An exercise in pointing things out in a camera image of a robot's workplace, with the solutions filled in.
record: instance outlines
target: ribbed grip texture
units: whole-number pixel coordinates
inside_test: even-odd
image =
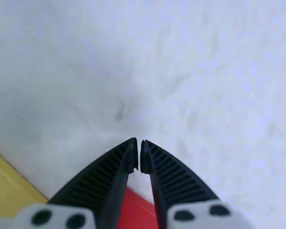
[[[166,212],[169,207],[181,203],[218,199],[193,171],[149,141],[142,142],[141,171],[151,175],[160,229],[166,226]]]
[[[131,138],[88,165],[49,203],[88,208],[93,211],[97,221],[106,200],[114,199],[109,198],[109,195],[116,193],[111,190],[114,182],[117,179],[127,181],[128,174],[134,168],[138,169],[138,151],[136,139]]]

